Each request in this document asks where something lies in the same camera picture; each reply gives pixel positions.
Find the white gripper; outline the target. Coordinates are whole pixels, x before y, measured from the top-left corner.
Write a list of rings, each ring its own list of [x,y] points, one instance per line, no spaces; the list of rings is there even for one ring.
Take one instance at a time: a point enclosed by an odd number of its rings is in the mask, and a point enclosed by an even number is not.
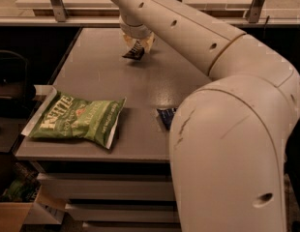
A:
[[[142,39],[141,45],[146,53],[149,53],[155,41],[155,34],[152,33],[145,25],[129,25],[122,16],[119,16],[119,25],[123,31],[123,40],[127,47],[133,48],[136,39]]]

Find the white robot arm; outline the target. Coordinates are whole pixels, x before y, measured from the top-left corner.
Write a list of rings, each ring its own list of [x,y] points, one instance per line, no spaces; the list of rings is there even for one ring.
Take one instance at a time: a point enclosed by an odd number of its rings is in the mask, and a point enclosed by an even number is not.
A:
[[[244,31],[176,0],[111,0],[134,38],[154,32],[210,78],[169,133],[182,232],[286,232],[285,145],[300,75]]]

